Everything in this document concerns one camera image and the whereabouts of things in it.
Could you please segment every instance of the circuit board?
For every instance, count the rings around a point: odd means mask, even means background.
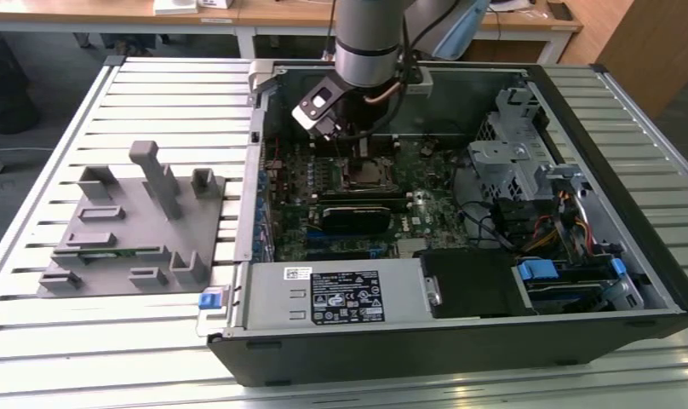
[[[288,152],[281,149],[287,159],[277,164],[272,201],[277,262],[317,260],[332,254],[341,259],[412,256],[399,249],[397,242],[404,239],[420,239],[417,243],[433,249],[468,245],[449,189],[456,152],[431,150],[423,155],[424,149],[424,139],[403,139],[392,156],[375,158],[389,165],[396,187],[409,199],[407,210],[392,213],[387,232],[335,236],[324,234],[312,221],[323,210],[312,195],[340,189],[344,159],[315,157],[308,147],[293,146]]]

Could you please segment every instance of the blue latch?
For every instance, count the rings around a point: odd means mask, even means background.
[[[197,300],[198,309],[221,309],[222,308],[222,294],[216,292],[204,292]]]
[[[524,260],[517,265],[521,279],[557,279],[559,272],[551,260]]]
[[[621,277],[627,274],[627,266],[624,266],[624,262],[621,261],[621,258],[612,258],[611,260],[612,268],[616,271],[616,274]]]

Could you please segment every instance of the wooden table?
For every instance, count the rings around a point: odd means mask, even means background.
[[[256,58],[256,35],[324,36],[331,5],[307,0],[236,0],[231,9],[154,16],[152,0],[0,0],[0,31],[233,34],[243,58]],[[539,0],[540,16],[489,14],[476,39],[544,42],[540,63],[556,63],[577,21],[555,20]]]
[[[239,34],[239,44],[241,50],[252,50],[255,35],[324,36],[332,6],[307,0],[245,0],[240,10],[237,24],[245,28]],[[556,63],[581,23],[556,20],[547,11],[547,0],[537,0],[532,11],[499,13],[497,18],[488,13],[476,40],[543,42],[547,45],[540,50],[539,63]]]

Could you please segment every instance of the black cable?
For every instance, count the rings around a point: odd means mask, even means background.
[[[415,49],[417,43],[423,39],[423,37],[427,35],[428,32],[435,28],[435,26],[443,22],[443,20],[449,16],[449,14],[455,11],[457,8],[457,5],[460,4],[460,0],[455,0],[452,6],[449,6],[449,9],[445,10],[445,13],[435,19],[435,21],[428,25],[428,27],[424,28],[424,30],[420,32],[420,34],[415,37],[415,41],[412,41],[412,49]]]
[[[491,6],[488,6],[488,9],[495,13],[495,22],[496,22],[496,24],[499,26],[499,37],[495,39],[493,57],[491,58],[491,62],[495,62],[495,57],[499,54],[499,44],[501,43],[501,34],[503,34],[503,30],[501,30],[501,15],[499,14],[497,11],[495,11],[495,9]]]
[[[516,247],[513,246],[513,244],[500,234],[497,234],[495,230],[492,230],[484,223],[481,223],[473,216],[471,216],[471,214],[465,210],[460,209],[460,212],[471,222],[476,223],[476,225],[481,227],[483,230],[485,230],[485,232],[491,234],[496,240],[499,240],[499,243],[501,244],[501,247],[505,250],[516,251]]]
[[[331,54],[332,52],[329,51],[329,44],[331,44],[331,41],[332,41],[332,29],[333,29],[333,11],[336,10],[336,0],[333,0],[332,2],[332,15],[329,15],[329,29],[328,31],[325,32],[325,43],[324,43],[324,52],[327,54]]]
[[[477,223],[477,239],[476,239],[476,247],[480,247],[480,242],[483,241],[483,223],[485,222],[485,220],[488,219],[493,219],[493,217],[491,215],[487,215],[487,216],[483,216],[480,217],[480,221]]]

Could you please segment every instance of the power supply label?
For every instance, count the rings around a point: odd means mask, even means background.
[[[384,320],[377,271],[311,274],[311,321],[316,325]]]

